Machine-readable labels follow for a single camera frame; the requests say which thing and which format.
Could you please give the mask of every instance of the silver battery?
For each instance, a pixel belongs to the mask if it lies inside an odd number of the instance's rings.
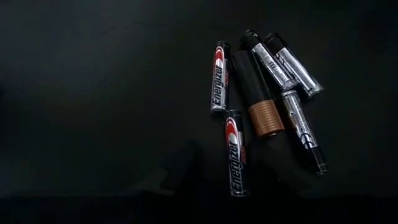
[[[285,68],[281,67],[273,56],[267,51],[263,43],[258,43],[252,51],[259,57],[261,63],[267,68],[274,80],[278,83],[282,91],[292,89],[298,81],[292,77]]]
[[[230,47],[226,42],[217,42],[213,61],[213,84],[211,86],[211,113],[224,113],[228,109],[228,59]]]
[[[284,47],[275,54],[275,57],[300,82],[309,98],[323,90],[322,86],[307,72],[289,49]]]
[[[325,160],[320,147],[312,133],[310,123],[307,121],[301,107],[300,98],[295,90],[286,91],[282,94],[290,122],[300,139],[302,146],[307,150],[311,162],[315,165],[316,173],[322,175],[327,171]]]

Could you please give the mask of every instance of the battery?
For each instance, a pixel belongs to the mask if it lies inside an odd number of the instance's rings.
[[[213,61],[211,86],[211,113],[224,113],[228,109],[228,61],[231,47],[225,41],[217,41]]]
[[[308,153],[311,169],[318,175],[324,174],[327,172],[326,162],[323,158],[321,148],[312,133],[310,123],[304,115],[297,92],[295,90],[286,91],[282,94],[282,99],[292,127],[300,140],[301,147]]]
[[[272,75],[282,91],[290,90],[298,84],[298,81],[284,67],[278,64],[277,60],[262,43],[258,34],[253,30],[247,30],[241,42],[257,55],[258,59]]]
[[[245,197],[250,195],[250,190],[243,138],[242,112],[239,110],[229,110],[225,113],[225,118],[230,193],[232,197]]]
[[[262,138],[283,131],[284,125],[253,53],[240,50],[231,61],[233,77],[242,86],[257,136]]]
[[[269,34],[264,42],[279,63],[300,83],[309,98],[323,90],[322,86],[307,72],[278,33]]]

